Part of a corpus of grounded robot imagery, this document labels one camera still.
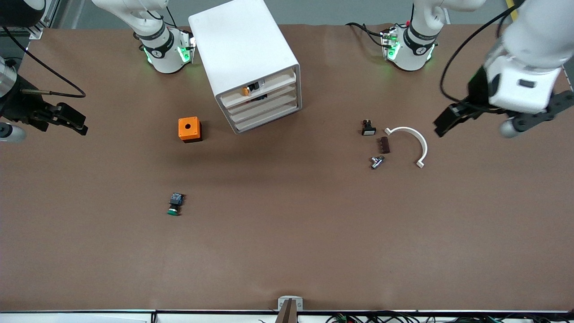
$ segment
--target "wire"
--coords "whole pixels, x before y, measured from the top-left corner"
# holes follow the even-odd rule
[[[367,26],[366,26],[365,24],[359,25],[359,24],[357,24],[356,22],[349,22],[348,24],[345,24],[345,26],[357,26],[357,27],[359,27],[362,31],[366,32],[367,35],[369,36],[369,38],[371,38],[371,40],[372,40],[375,44],[377,44],[377,45],[379,45],[379,46],[381,46],[381,47],[390,48],[389,45],[381,44],[381,43],[379,43],[377,40],[375,40],[375,38],[373,38],[373,36],[380,37],[381,34],[380,34],[380,33],[375,33],[375,32],[373,32],[372,30],[368,30],[368,29],[367,29]]]
[[[171,17],[171,19],[172,19],[172,22],[173,22],[173,26],[174,26],[175,28],[177,28],[177,25],[176,25],[176,20],[175,20],[175,19],[173,19],[173,16],[172,16],[172,12],[171,12],[171,11],[169,11],[169,7],[168,7],[168,6],[165,6],[165,8],[168,10],[168,14],[169,14],[169,16],[170,16],[170,17]]]
[[[411,21],[413,21],[413,16],[414,16],[414,3],[413,6],[410,8],[410,20],[409,20],[409,24]],[[407,24],[395,24],[395,26],[397,27],[401,27],[401,28],[407,28]]]
[[[447,64],[444,67],[443,70],[443,74],[440,76],[440,92],[442,93],[443,96],[445,96],[447,99],[450,99],[452,101],[455,101],[457,103],[461,103],[463,105],[466,105],[468,107],[472,107],[475,108],[476,110],[480,110],[482,112],[487,112],[487,113],[496,113],[496,114],[501,114],[503,113],[503,110],[501,109],[488,109],[488,108],[482,108],[482,107],[478,107],[475,105],[471,105],[469,103],[463,102],[462,100],[459,100],[451,95],[449,95],[445,90],[444,90],[444,79],[445,76],[447,75],[447,71],[448,68],[451,66],[452,61],[455,59],[455,57],[460,53],[460,51],[464,48],[464,46],[466,46],[466,44],[468,44],[477,34],[479,34],[481,31],[485,30],[488,26],[492,25],[493,22],[495,22],[496,20],[510,14],[512,11],[514,11],[517,7],[519,6],[512,6],[510,8],[508,8],[507,10],[505,10],[504,12],[502,12],[501,14],[499,14],[498,16],[492,18],[489,22],[487,22],[486,24],[482,25],[480,28],[478,28],[476,31],[474,31],[474,33],[472,33],[468,38],[466,38],[464,40],[464,42],[462,44],[460,44],[460,46],[455,50],[455,52],[452,54],[451,58],[448,59]]]
[[[508,18],[508,16],[510,16],[511,13],[512,13],[512,11],[507,13],[506,15],[504,15],[504,17],[502,17],[501,20],[498,22],[497,33],[496,33],[497,38],[500,38],[500,36],[501,36],[501,29],[502,29],[502,24],[504,24],[504,20],[506,20],[506,18]]]
[[[158,17],[152,15],[152,13],[149,10],[146,10],[146,12],[155,20],[163,20],[164,19],[164,16],[162,16],[162,15],[160,15],[160,17],[158,18]]]
[[[63,80],[64,82],[70,84],[73,88],[75,88],[79,93],[81,94],[68,94],[68,93],[61,93],[61,92],[52,92],[49,91],[49,95],[58,95],[60,97],[68,97],[68,98],[85,98],[86,97],[86,92],[84,92],[82,89],[80,89],[77,85],[75,85],[74,83],[70,82],[70,80],[68,80],[67,78],[63,77],[62,75],[60,75],[60,73],[54,71],[50,66],[46,65],[43,61],[41,61],[40,59],[38,59],[37,57],[35,57],[32,53],[30,53],[24,46],[22,46],[22,44],[20,44],[15,38],[14,36],[12,36],[12,34],[10,33],[10,31],[8,30],[8,28],[6,27],[2,27],[2,29],[4,29],[4,32],[6,32],[6,34],[8,35],[8,37],[10,37],[10,39],[12,39],[12,41],[16,44],[16,46],[20,47],[21,50],[23,50],[26,54],[28,54],[28,56],[30,56],[33,60],[35,60],[38,64],[42,65],[45,69],[47,69],[48,71],[52,72],[52,74],[58,76],[61,80]]]
[[[358,317],[356,317],[356,316],[349,315],[349,317],[352,318],[353,320],[357,321],[358,323],[364,323],[363,321],[361,321],[361,320],[360,320]]]
[[[151,13],[149,10],[146,10],[146,12],[148,13],[148,15],[150,15],[150,16],[151,16],[152,18],[154,18],[155,20],[161,20],[161,21],[163,21],[166,25],[177,28],[177,26],[175,25],[175,21],[173,22],[173,24],[170,24],[169,22],[165,22],[165,21],[164,21],[164,16],[163,16],[163,15],[160,15],[160,17],[158,18],[158,17],[152,15],[152,13]]]

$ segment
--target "white semicircular bracket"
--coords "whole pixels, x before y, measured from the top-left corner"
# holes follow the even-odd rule
[[[425,159],[426,157],[426,153],[429,150],[429,146],[426,144],[426,139],[425,137],[423,137],[421,135],[420,132],[416,131],[413,128],[409,128],[409,127],[397,127],[394,128],[393,130],[387,128],[385,129],[385,132],[387,134],[392,134],[395,131],[404,131],[404,132],[408,132],[410,134],[412,134],[413,136],[417,137],[417,139],[421,142],[421,146],[422,146],[422,156],[419,158],[419,160],[417,160],[417,166],[419,166],[420,168],[422,168],[425,164],[422,162],[423,159]]]

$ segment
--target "white shelf unit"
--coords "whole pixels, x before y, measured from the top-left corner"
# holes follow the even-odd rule
[[[235,133],[301,109],[299,63],[263,0],[233,0],[189,17],[207,78]],[[249,95],[242,89],[258,83]]]

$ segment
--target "orange box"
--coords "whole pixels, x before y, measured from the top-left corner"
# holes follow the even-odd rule
[[[184,143],[202,141],[201,122],[197,117],[181,118],[178,124],[179,137]]]

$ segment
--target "gray floor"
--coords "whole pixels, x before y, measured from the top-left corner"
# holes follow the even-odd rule
[[[171,0],[169,8],[177,25],[189,25],[187,18],[228,0]],[[412,2],[404,0],[266,0],[278,24],[344,25],[348,22],[377,25],[404,22],[410,17]],[[486,0],[474,12],[448,10],[452,24],[483,24],[506,9],[505,0]],[[164,10],[162,15],[169,19]],[[61,0],[54,21],[55,28],[122,29],[128,26],[118,17],[96,7],[91,0]],[[20,50],[6,37],[0,37],[0,56],[22,56]],[[574,73],[574,60],[566,65]]]

